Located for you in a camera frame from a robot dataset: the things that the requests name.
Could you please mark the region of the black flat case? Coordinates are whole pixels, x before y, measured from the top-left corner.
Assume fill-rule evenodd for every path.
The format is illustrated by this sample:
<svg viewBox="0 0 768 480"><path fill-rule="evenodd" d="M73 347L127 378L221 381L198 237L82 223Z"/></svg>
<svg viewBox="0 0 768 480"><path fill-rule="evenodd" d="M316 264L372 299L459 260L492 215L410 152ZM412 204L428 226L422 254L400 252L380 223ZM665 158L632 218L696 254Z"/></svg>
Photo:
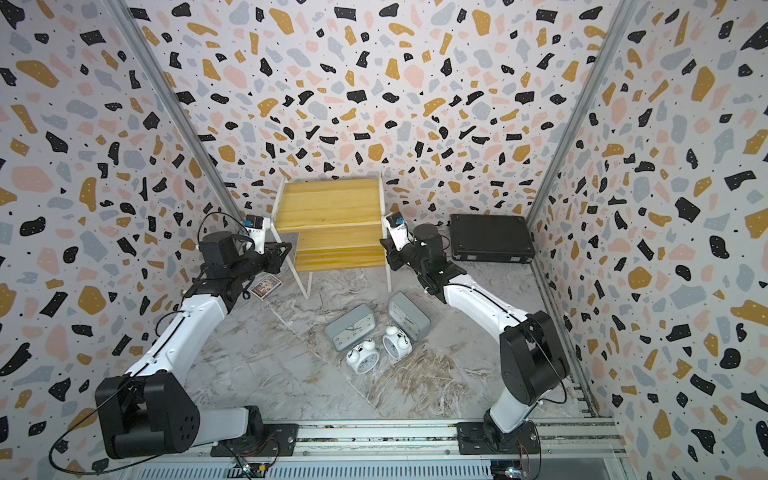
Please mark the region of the black flat case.
<svg viewBox="0 0 768 480"><path fill-rule="evenodd" d="M449 230L457 261L528 264L535 256L522 216L452 214Z"/></svg>

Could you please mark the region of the white twin-bell clock left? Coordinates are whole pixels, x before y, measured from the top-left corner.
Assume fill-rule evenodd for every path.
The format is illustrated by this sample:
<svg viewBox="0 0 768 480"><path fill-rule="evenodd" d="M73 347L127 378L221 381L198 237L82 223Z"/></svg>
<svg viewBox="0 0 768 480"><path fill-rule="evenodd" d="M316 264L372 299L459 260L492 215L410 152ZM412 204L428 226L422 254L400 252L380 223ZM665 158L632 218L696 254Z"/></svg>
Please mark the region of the white twin-bell clock left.
<svg viewBox="0 0 768 480"><path fill-rule="evenodd" d="M378 364L379 358L380 354L375 342L367 339L349 350L346 362L356 374L365 374Z"/></svg>

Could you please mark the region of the wooden shelf white metal frame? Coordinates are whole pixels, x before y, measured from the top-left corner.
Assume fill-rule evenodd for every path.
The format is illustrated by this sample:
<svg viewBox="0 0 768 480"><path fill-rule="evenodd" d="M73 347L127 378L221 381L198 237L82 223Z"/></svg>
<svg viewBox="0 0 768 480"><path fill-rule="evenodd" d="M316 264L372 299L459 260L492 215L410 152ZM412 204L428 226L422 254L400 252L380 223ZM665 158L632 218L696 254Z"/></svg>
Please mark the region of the wooden shelf white metal frame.
<svg viewBox="0 0 768 480"><path fill-rule="evenodd" d="M326 181L283 179L272 207L275 239L298 236L295 259L288 263L304 297L319 271L382 267L387 287L392 274L380 240L385 199L382 178Z"/></svg>

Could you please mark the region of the grey square clock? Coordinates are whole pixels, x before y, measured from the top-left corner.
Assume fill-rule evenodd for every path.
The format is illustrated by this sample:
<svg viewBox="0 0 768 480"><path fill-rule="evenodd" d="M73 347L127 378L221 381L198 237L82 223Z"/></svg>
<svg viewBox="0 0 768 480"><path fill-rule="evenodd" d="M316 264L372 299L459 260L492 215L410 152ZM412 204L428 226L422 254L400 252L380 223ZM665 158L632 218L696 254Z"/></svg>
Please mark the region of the grey square clock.
<svg viewBox="0 0 768 480"><path fill-rule="evenodd" d="M330 322L324 332L337 352L348 350L376 328L375 313L365 304L358 305Z"/></svg>
<svg viewBox="0 0 768 480"><path fill-rule="evenodd" d="M388 313L413 342L423 341L431 330L429 317L402 292L391 296Z"/></svg>

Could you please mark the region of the white twin-bell clock right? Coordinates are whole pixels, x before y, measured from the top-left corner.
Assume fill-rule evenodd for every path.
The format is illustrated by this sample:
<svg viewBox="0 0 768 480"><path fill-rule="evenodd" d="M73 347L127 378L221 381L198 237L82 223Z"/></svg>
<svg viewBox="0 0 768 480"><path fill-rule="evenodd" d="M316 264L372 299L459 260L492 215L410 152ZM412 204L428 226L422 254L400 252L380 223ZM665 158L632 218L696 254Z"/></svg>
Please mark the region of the white twin-bell clock right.
<svg viewBox="0 0 768 480"><path fill-rule="evenodd" d="M387 354L398 362L408 356L412 350L412 343L407 334L396 326L388 326L382 337L382 344Z"/></svg>

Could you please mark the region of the small picture card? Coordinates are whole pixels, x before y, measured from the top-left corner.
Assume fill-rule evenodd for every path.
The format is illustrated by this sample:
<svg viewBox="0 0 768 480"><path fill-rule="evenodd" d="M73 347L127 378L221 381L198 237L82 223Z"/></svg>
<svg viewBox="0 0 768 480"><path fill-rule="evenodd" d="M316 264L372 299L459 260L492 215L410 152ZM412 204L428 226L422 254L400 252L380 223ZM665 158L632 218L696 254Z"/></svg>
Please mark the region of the small picture card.
<svg viewBox="0 0 768 480"><path fill-rule="evenodd" d="M249 287L249 292L259 300L264 300L281 286L282 281L277 276L263 273L254 280Z"/></svg>

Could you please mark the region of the white twin-bell clock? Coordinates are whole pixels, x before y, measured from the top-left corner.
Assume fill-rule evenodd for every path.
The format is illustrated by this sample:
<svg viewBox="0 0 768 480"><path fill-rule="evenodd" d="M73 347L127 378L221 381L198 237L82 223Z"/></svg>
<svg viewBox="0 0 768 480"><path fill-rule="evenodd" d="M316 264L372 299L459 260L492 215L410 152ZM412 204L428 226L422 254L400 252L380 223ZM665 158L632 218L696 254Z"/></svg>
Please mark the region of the white twin-bell clock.
<svg viewBox="0 0 768 480"><path fill-rule="evenodd" d="M365 374L378 364L379 358L380 354L375 342L367 339L349 350L346 362L356 374Z"/></svg>
<svg viewBox="0 0 768 480"><path fill-rule="evenodd" d="M382 344L387 354L398 362L408 356L412 350L412 343L407 334L396 326L388 326L382 337Z"/></svg>

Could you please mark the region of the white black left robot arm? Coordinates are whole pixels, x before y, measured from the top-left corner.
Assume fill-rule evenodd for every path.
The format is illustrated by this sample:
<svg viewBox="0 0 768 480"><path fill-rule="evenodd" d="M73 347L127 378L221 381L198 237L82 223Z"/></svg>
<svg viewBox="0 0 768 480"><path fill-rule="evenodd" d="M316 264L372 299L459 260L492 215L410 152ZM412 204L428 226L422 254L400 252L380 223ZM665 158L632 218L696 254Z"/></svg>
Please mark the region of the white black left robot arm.
<svg viewBox="0 0 768 480"><path fill-rule="evenodd" d="M255 406L201 409L184 388L187 374L215 328L247 294L261 273L277 274L291 244L218 231L199 244L200 277L194 279L171 323L150 350L123 375L95 391L106 454L111 459L156 458L218 442L244 455L265 440Z"/></svg>

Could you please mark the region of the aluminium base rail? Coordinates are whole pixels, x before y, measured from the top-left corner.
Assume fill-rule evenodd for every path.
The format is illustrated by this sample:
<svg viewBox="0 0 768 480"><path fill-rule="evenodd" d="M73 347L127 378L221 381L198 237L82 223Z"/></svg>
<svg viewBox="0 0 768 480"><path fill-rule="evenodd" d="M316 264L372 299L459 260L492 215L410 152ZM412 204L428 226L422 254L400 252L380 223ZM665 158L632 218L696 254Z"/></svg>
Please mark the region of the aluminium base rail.
<svg viewBox="0 0 768 480"><path fill-rule="evenodd" d="M614 422L536 419L507 453L459 420L300 421L280 446L237 462L207 447L148 462L124 479L632 479Z"/></svg>

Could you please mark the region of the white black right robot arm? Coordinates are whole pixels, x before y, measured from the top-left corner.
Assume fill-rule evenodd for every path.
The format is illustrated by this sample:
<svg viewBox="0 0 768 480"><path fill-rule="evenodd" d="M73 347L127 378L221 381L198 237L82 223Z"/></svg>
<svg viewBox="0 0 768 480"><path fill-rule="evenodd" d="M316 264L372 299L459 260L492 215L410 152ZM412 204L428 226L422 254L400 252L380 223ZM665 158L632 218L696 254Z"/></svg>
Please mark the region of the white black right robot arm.
<svg viewBox="0 0 768 480"><path fill-rule="evenodd" d="M435 225L411 230L394 213L382 218L382 226L380 244L389 268L409 267L427 294L463 312L498 343L504 389L484 414L482 432L461 433L459 439L493 453L510 453L525 441L539 448L530 414L548 392L564 387L570 374L553 319L544 311L519 309L482 287L447 258Z"/></svg>

